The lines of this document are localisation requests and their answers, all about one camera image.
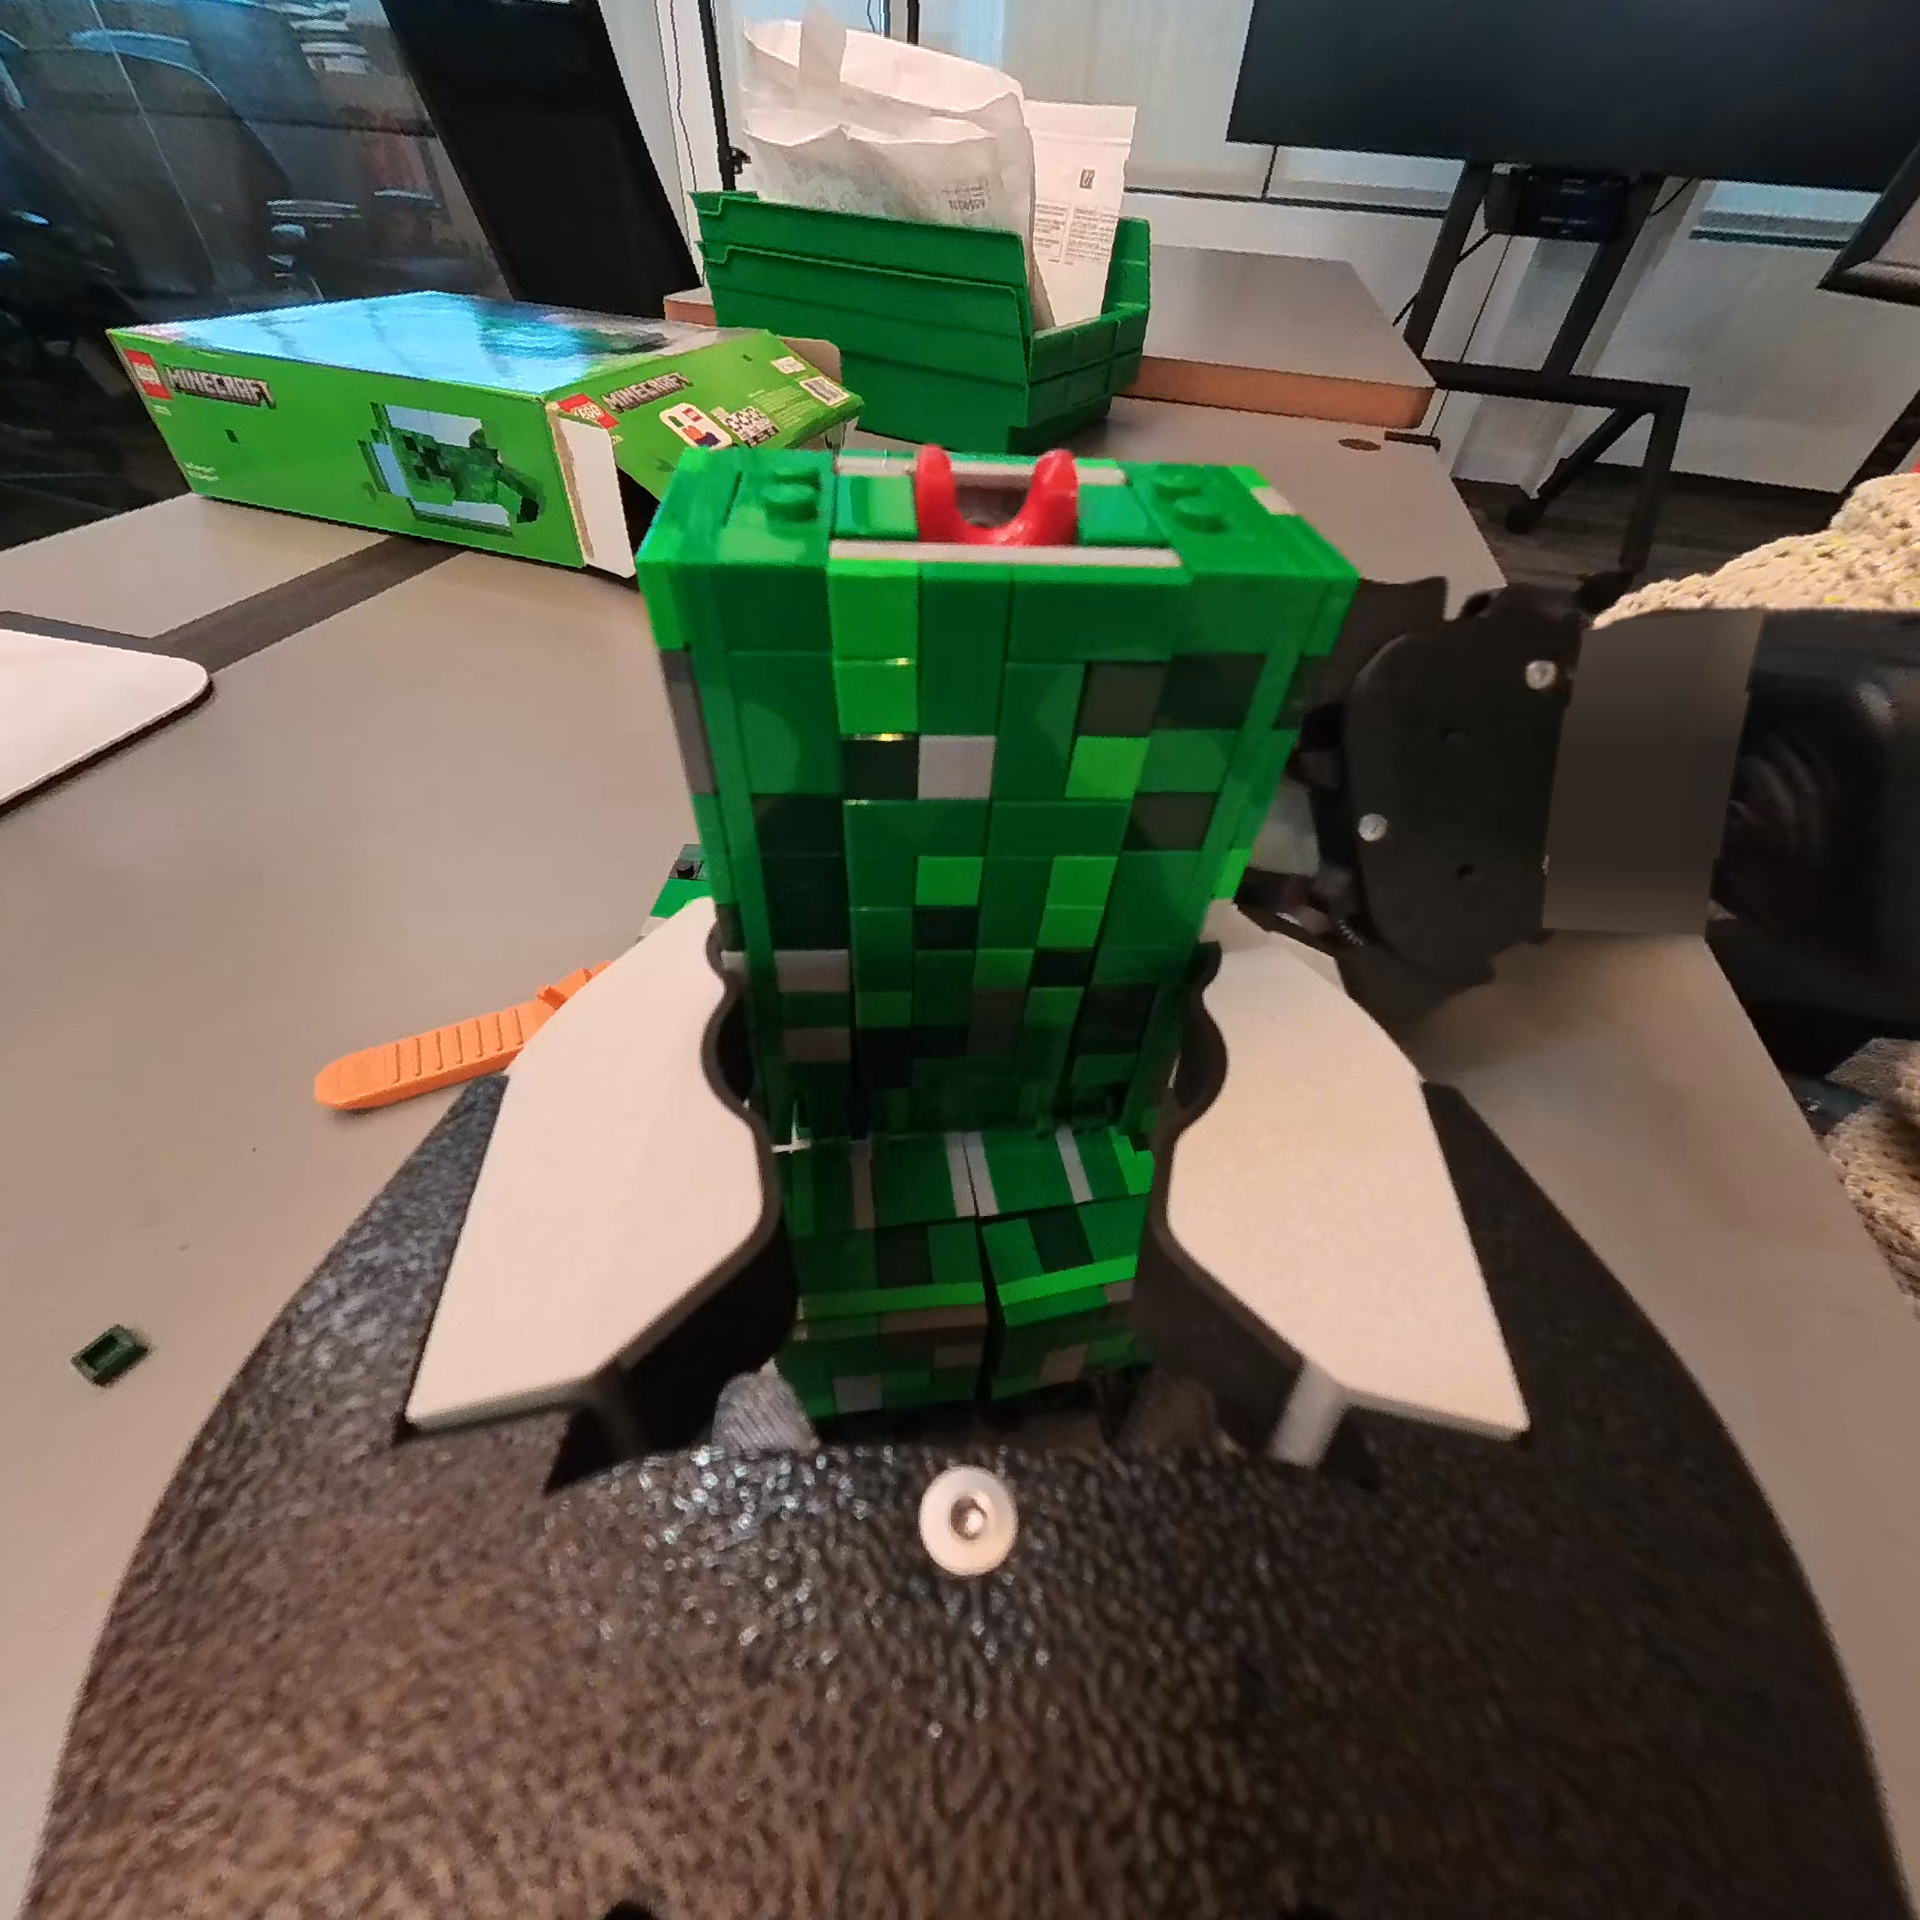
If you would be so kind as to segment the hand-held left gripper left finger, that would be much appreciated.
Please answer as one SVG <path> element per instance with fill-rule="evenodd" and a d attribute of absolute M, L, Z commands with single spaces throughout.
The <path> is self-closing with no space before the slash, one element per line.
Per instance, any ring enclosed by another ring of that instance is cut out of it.
<path fill-rule="evenodd" d="M 651 926 L 525 1043 L 423 1339 L 405 1421 L 565 1413 L 684 1450 L 794 1328 L 797 1280 L 713 901 Z"/>

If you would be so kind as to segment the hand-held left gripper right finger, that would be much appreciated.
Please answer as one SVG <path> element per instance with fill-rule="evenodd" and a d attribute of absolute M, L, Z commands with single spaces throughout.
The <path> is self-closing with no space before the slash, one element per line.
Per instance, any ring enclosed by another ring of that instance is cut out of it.
<path fill-rule="evenodd" d="M 1153 1157 L 1142 1348 L 1239 1450 L 1315 1467 L 1357 1413 L 1529 1429 L 1423 1078 L 1330 958 L 1207 916 Z"/>

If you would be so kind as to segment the green lego creeper figure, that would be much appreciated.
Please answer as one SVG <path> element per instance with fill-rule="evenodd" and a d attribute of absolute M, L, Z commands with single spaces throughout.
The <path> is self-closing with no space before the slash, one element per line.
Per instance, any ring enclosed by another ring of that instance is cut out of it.
<path fill-rule="evenodd" d="M 637 549 L 822 1426 L 1135 1366 L 1204 920 L 1359 583 L 1253 464 L 698 447 Z"/>

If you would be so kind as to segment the person's right forearm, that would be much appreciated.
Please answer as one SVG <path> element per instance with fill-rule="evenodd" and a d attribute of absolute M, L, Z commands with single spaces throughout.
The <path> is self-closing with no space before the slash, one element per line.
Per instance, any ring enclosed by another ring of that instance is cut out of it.
<path fill-rule="evenodd" d="M 1918 470 L 1860 483 L 1818 533 L 1631 589 L 1594 624 L 1718 607 L 1918 613 Z"/>

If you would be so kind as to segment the green lego box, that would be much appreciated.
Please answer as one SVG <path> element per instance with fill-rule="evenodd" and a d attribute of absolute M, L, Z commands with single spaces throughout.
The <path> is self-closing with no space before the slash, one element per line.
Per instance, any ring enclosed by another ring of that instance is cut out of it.
<path fill-rule="evenodd" d="M 630 579 L 695 447 L 836 447 L 839 350 L 762 327 L 382 295 L 110 328 L 203 495 Z"/>

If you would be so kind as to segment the orange brick separator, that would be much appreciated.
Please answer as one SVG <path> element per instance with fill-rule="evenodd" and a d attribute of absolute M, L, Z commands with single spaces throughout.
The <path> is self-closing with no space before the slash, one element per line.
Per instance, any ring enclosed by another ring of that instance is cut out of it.
<path fill-rule="evenodd" d="M 331 1112 L 370 1112 L 506 1071 L 527 1039 L 606 968 L 609 962 L 581 967 L 499 1012 L 346 1054 L 317 1071 L 314 1096 Z"/>

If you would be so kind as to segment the black monitor stand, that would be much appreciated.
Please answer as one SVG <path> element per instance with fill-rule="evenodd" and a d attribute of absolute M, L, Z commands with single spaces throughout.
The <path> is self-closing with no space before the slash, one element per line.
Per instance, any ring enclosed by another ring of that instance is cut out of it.
<path fill-rule="evenodd" d="M 1575 480 L 1594 470 L 1601 458 L 1618 446 L 1635 424 L 1647 424 L 1647 446 L 1638 464 L 1638 483 L 1617 567 L 1622 580 L 1631 580 L 1643 571 L 1659 528 L 1690 390 L 1665 381 L 1582 372 L 1578 358 L 1594 343 L 1601 312 L 1618 288 L 1645 227 L 1655 212 L 1668 205 L 1661 199 L 1665 181 L 1659 175 L 1625 181 L 1617 228 L 1598 242 L 1541 366 L 1510 367 L 1469 358 L 1433 358 L 1429 355 L 1433 327 L 1452 279 L 1469 253 L 1469 228 L 1493 205 L 1495 179 L 1498 164 L 1490 160 L 1466 160 L 1460 164 L 1422 282 L 1396 317 L 1396 327 L 1404 343 L 1423 360 L 1442 396 L 1466 394 L 1478 399 L 1551 403 L 1601 412 L 1595 430 L 1509 510 L 1505 526 L 1513 535 L 1533 533 L 1548 516 L 1550 506 L 1570 492 Z"/>

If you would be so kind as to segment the green stacked storage bins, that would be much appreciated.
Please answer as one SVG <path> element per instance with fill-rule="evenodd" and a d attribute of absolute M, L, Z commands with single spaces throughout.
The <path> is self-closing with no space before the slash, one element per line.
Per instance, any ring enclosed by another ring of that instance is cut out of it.
<path fill-rule="evenodd" d="M 724 328 L 839 347 L 865 430 L 970 453 L 1039 453 L 1099 420 L 1142 364 L 1150 227 L 1119 220 L 1099 312 L 1038 327 L 1010 231 L 698 195 Z"/>

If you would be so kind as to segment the white printed packet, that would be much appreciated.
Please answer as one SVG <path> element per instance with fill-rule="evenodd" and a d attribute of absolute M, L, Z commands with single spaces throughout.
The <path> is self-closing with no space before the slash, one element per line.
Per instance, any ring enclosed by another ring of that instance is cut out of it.
<path fill-rule="evenodd" d="M 1035 332 L 1098 320 L 1107 304 L 1135 108 L 1023 101 L 1035 158 Z"/>

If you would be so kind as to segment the white rounded board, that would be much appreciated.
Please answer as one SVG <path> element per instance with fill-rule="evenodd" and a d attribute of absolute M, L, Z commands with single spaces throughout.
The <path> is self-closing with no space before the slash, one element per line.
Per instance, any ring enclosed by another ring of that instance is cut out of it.
<path fill-rule="evenodd" d="M 3 810 L 203 703 L 210 672 L 154 639 L 3 613 Z"/>

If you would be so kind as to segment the large black screen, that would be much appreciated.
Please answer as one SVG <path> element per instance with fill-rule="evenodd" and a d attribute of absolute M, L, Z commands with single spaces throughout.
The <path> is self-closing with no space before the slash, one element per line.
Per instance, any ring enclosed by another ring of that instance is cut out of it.
<path fill-rule="evenodd" d="M 1915 3 L 1260 3 L 1228 140 L 1877 197 Z"/>

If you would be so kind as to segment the white paper bag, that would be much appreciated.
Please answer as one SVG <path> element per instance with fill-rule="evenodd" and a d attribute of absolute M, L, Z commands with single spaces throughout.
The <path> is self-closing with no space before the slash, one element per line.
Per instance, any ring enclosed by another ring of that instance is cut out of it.
<path fill-rule="evenodd" d="M 843 27 L 820 7 L 742 27 L 738 143 L 772 204 L 1017 235 L 1038 327 L 1023 91 L 994 67 Z"/>

